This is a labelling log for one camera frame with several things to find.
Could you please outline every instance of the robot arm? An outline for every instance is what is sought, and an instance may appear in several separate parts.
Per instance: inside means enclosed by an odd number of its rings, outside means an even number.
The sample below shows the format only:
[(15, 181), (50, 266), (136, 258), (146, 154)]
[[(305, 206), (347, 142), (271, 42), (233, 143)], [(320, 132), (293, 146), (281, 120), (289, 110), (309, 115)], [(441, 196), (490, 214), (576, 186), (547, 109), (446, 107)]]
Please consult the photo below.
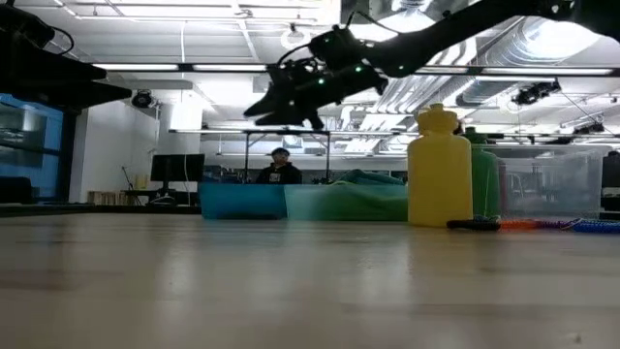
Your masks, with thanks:
[(322, 129), (318, 108), (370, 87), (382, 94), (388, 84), (384, 76), (412, 75), (438, 52), (513, 16), (572, 21), (620, 42), (619, 13), (618, 0), (480, 0), (426, 29), (381, 43), (357, 40), (347, 27), (334, 26), (307, 45), (312, 58), (285, 62), (289, 52), (268, 65), (272, 85), (245, 115), (266, 114), (257, 125), (300, 125), (309, 119)]

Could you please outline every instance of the table surface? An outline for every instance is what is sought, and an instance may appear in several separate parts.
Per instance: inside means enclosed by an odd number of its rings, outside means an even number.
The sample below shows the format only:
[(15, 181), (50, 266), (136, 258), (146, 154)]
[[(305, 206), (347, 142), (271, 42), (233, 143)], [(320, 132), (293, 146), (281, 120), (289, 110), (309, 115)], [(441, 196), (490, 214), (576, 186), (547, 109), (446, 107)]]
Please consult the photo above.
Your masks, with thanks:
[(620, 238), (0, 219), (3, 348), (615, 348)]

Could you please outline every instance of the computer monitor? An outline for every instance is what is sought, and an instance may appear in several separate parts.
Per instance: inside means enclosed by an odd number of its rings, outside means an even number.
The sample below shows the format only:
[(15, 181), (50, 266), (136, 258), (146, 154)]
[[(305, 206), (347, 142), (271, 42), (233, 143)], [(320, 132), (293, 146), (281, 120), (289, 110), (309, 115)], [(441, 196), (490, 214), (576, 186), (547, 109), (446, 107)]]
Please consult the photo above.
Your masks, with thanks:
[(204, 154), (155, 155), (151, 180), (163, 181), (164, 190), (172, 181), (202, 181)]

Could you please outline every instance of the yellow bottle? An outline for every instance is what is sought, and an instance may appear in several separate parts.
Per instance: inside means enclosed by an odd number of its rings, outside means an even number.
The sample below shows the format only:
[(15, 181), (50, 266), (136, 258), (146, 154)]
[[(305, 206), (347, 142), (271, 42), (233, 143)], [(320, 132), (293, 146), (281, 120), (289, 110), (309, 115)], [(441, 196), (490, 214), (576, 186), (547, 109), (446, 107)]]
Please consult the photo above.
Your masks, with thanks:
[(441, 104), (418, 116), (422, 137), (411, 142), (409, 158), (409, 222), (445, 228), (451, 220), (474, 218), (472, 146), (452, 132), (456, 113)]

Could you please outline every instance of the black cap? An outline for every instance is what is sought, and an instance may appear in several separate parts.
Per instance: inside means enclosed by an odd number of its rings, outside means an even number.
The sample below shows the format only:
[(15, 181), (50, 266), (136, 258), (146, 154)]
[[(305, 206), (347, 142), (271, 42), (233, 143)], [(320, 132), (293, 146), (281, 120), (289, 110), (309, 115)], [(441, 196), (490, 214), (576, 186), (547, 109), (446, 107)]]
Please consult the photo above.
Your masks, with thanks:
[(273, 149), (273, 151), (271, 151), (271, 156), (275, 154), (285, 154), (286, 156), (291, 156), (290, 151), (283, 147)]

